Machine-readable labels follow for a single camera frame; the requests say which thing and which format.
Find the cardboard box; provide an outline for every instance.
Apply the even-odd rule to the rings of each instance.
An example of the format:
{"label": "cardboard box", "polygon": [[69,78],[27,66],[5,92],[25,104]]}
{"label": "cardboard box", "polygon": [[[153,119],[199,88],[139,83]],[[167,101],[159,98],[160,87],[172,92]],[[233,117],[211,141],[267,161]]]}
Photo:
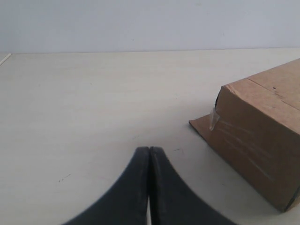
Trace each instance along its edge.
{"label": "cardboard box", "polygon": [[278,210],[300,202],[300,59],[223,86],[190,124]]}

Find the table surface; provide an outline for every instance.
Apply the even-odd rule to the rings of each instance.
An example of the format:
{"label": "table surface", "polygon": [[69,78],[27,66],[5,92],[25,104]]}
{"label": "table surface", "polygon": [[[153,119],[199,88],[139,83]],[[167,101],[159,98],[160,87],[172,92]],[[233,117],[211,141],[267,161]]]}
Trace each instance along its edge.
{"label": "table surface", "polygon": [[300,48],[13,54],[0,66],[0,224],[58,225],[95,202],[138,146],[161,146],[204,201],[240,225],[298,225],[189,126],[220,87]]}

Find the brown cardboard box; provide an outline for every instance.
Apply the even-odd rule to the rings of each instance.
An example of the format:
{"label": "brown cardboard box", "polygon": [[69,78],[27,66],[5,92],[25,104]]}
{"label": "brown cardboard box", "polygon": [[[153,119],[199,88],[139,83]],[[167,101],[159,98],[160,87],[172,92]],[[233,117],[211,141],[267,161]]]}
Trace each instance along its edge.
{"label": "brown cardboard box", "polygon": [[300,59],[223,86],[190,124],[278,210],[300,202]]}

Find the white wall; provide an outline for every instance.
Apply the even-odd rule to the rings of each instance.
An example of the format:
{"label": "white wall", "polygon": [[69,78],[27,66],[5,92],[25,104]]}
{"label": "white wall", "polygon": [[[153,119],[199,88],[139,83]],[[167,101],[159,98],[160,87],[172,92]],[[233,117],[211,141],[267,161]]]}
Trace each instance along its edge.
{"label": "white wall", "polygon": [[0,52],[300,46],[299,0],[0,0]]}

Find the black plastic object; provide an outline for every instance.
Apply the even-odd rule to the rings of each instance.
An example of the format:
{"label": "black plastic object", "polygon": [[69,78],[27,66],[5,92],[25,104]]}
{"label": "black plastic object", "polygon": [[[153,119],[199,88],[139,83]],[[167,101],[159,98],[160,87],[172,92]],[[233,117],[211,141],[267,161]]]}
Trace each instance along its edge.
{"label": "black plastic object", "polygon": [[234,225],[192,192],[162,148],[150,149],[148,179],[153,225]]}
{"label": "black plastic object", "polygon": [[137,148],[116,183],[97,202],[65,225],[147,224],[149,148]]}

